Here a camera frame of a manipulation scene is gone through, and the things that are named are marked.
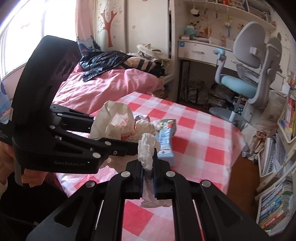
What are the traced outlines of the person's left hand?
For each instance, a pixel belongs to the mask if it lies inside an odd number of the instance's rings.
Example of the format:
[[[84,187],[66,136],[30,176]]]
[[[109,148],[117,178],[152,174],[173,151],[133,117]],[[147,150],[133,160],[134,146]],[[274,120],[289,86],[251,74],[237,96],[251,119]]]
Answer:
[[[16,160],[13,148],[1,142],[1,183],[5,184],[7,178],[14,172],[14,162]],[[25,169],[22,174],[22,183],[29,184],[30,187],[39,186],[43,183],[48,172]]]

